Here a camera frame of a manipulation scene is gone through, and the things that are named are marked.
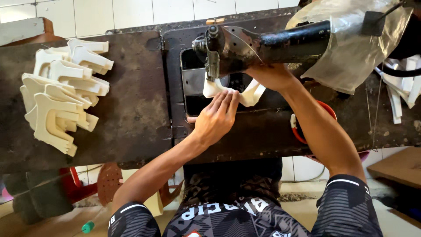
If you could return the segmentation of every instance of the white fabric scrap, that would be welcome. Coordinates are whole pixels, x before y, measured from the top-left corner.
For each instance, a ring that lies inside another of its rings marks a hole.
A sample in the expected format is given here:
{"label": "white fabric scrap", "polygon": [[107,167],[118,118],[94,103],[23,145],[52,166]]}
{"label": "white fabric scrap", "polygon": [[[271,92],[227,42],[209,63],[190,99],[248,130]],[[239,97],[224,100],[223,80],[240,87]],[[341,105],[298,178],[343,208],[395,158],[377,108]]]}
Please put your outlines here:
{"label": "white fabric scrap", "polygon": [[[203,87],[203,95],[206,98],[212,98],[216,96],[217,93],[224,90],[235,91],[233,88],[224,87],[221,84],[220,79],[216,79],[215,82],[208,81],[206,78],[208,73],[205,73],[205,86]],[[259,102],[260,97],[262,96],[266,87],[261,85],[256,79],[250,82],[247,88],[240,93],[240,103],[245,107],[254,106]]]}

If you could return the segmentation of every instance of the man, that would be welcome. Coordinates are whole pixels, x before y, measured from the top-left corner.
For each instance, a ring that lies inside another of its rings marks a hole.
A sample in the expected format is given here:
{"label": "man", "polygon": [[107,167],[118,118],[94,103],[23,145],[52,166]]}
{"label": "man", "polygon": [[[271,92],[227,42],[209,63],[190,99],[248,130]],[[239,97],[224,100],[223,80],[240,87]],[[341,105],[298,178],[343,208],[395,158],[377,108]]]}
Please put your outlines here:
{"label": "man", "polygon": [[[245,71],[278,91],[300,121],[313,154],[330,173],[312,231],[288,215],[277,198],[282,159],[185,166],[184,200],[163,236],[382,236],[353,142],[284,65]],[[143,206],[191,159],[218,142],[234,124],[239,93],[214,97],[182,142],[134,173],[114,195],[108,236],[160,236]]]}

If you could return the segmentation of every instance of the wooden table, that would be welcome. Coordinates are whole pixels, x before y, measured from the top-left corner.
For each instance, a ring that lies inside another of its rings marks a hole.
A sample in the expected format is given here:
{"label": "wooden table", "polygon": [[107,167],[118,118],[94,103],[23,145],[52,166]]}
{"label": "wooden table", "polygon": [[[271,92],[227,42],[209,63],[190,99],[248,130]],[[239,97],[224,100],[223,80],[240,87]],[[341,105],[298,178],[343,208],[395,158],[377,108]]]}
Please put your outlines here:
{"label": "wooden table", "polygon": [[[297,10],[225,16],[225,24],[270,32],[283,29]],[[35,52],[39,48],[64,46],[66,41],[0,48],[0,173],[105,162],[134,169],[179,143],[194,129],[185,121],[179,54],[191,48],[192,41],[206,29],[205,20],[200,20],[117,29],[87,38],[109,41],[105,57],[115,64],[105,76],[99,76],[110,82],[110,93],[87,110],[99,117],[95,130],[78,129],[71,134],[78,146],[73,158],[33,137],[24,119],[19,91],[21,74],[33,70]],[[381,85],[377,110],[376,74],[371,74],[352,96],[317,83],[307,83],[306,88],[317,100],[333,108],[359,151],[421,144],[421,127],[414,126],[421,120],[421,100],[412,109],[402,104],[402,124],[393,124],[385,84]],[[286,101],[267,90],[253,111],[238,113],[232,130],[190,163],[311,154],[308,146],[294,137],[291,114]]]}

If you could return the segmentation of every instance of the hand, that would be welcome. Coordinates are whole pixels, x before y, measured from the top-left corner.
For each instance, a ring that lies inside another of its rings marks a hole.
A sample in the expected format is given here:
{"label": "hand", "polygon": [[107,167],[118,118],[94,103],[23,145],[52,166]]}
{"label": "hand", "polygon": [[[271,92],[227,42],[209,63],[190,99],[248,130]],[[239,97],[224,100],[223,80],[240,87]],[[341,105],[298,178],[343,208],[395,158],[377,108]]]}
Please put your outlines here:
{"label": "hand", "polygon": [[190,136],[209,147],[227,134],[235,120],[240,93],[219,92],[196,119],[196,127]]}
{"label": "hand", "polygon": [[260,84],[271,90],[281,92],[292,83],[299,82],[282,63],[273,65],[253,66],[245,71]]}

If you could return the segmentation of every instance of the forearm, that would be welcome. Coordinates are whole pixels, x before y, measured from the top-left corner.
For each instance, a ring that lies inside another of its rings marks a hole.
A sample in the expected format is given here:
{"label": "forearm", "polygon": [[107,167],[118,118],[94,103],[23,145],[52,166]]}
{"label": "forearm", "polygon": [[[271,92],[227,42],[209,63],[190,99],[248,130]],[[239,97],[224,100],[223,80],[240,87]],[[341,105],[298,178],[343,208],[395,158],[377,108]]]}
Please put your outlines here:
{"label": "forearm", "polygon": [[114,194],[113,212],[127,202],[145,202],[156,193],[185,163],[200,155],[207,146],[194,132],[179,144],[136,171]]}
{"label": "forearm", "polygon": [[365,182],[357,150],[344,129],[294,78],[279,91],[294,111],[305,139],[330,175],[354,175]]}

